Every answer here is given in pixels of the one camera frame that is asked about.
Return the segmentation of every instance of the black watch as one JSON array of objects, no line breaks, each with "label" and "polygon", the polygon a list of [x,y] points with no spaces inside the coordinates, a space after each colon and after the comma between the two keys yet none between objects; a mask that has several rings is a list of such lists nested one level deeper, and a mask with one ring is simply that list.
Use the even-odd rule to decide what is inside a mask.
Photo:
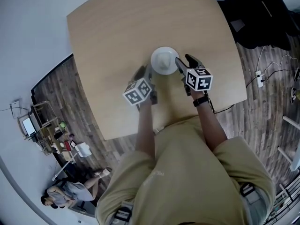
[{"label": "black watch", "polygon": [[201,98],[196,99],[193,104],[195,107],[199,106],[202,103],[208,102],[208,97],[207,96],[203,96]]}]

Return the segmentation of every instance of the power strip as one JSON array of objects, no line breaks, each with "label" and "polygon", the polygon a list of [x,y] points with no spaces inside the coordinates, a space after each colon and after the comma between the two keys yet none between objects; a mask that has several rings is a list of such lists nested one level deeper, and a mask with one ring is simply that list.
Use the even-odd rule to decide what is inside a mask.
[{"label": "power strip", "polygon": [[261,88],[263,86],[261,71],[260,70],[256,71],[255,75],[256,75],[257,86]]}]

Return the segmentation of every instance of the black cable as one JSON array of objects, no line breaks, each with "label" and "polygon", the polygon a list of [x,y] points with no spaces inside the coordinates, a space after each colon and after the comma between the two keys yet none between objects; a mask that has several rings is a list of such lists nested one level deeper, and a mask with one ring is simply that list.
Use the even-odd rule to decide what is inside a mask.
[{"label": "black cable", "polygon": [[[256,78],[257,78],[257,77],[253,78],[250,82],[248,82],[248,84],[246,85],[246,88],[247,88],[247,87],[250,85],[250,83],[253,82]],[[221,110],[221,111],[219,111],[219,112],[215,112],[215,114],[224,112],[224,111],[226,111],[226,110],[228,110],[228,109],[231,109],[233,106],[234,106],[234,104],[231,105],[230,107],[224,109],[224,110]]]},{"label": "black cable", "polygon": [[29,110],[28,110],[27,108],[23,108],[23,107],[11,107],[11,108],[7,108],[7,109],[0,110],[0,112],[2,112],[2,111],[6,111],[6,110],[15,109],[15,108],[24,109],[24,110],[27,110],[27,111],[29,112]]},{"label": "black cable", "polygon": [[281,72],[281,71],[288,71],[288,72],[290,72],[290,71],[293,71],[293,70],[294,69],[291,69],[291,70],[282,69],[282,70],[274,71],[274,72],[271,73],[271,75],[267,79],[264,79],[261,82],[264,82],[264,81],[268,80],[274,73]]}]

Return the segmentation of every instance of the desk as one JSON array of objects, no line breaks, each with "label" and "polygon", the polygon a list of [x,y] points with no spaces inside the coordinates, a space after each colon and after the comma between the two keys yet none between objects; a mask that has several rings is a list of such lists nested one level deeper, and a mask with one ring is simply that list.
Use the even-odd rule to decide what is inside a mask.
[{"label": "desk", "polygon": [[[138,111],[122,93],[161,46],[174,48],[183,61],[189,53],[211,70],[216,110],[247,99],[239,54],[216,0],[89,0],[67,22],[79,76],[106,140],[137,132]],[[197,114],[178,71],[154,74],[153,82],[154,128]]]}]

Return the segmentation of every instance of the wooden floor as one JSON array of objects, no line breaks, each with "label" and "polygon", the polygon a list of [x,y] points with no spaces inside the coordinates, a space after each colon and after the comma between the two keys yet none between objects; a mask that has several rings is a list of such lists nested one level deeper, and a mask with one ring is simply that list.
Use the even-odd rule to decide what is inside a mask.
[{"label": "wooden floor", "polygon": [[[280,63],[281,57],[290,54],[300,58],[299,38],[291,38],[292,51],[265,47],[260,59],[259,69],[264,70],[271,61]],[[237,44],[245,83],[255,77],[255,70],[261,47],[253,50]],[[281,69],[296,69],[300,64],[296,60],[285,57],[281,67],[273,65],[268,69],[267,78],[273,71]],[[279,183],[287,185],[297,175],[291,172],[289,163],[277,151],[283,148],[292,158],[295,154],[300,131],[282,120],[287,115],[300,122],[300,102],[290,104],[291,87],[300,88],[300,81],[293,80],[294,71],[275,73],[262,88],[257,87],[254,80],[247,88],[248,100],[236,104],[233,108],[217,114],[228,137],[242,136],[251,149],[266,166],[277,187]],[[67,123],[68,129],[75,135],[77,143],[86,142],[92,151],[92,156],[77,158],[79,169],[116,168],[120,156],[134,149],[135,135],[104,141],[84,94],[74,58],[64,62],[51,72],[37,87],[34,88],[37,102],[48,100],[59,121]],[[111,177],[103,179],[101,193],[108,185]]]}]

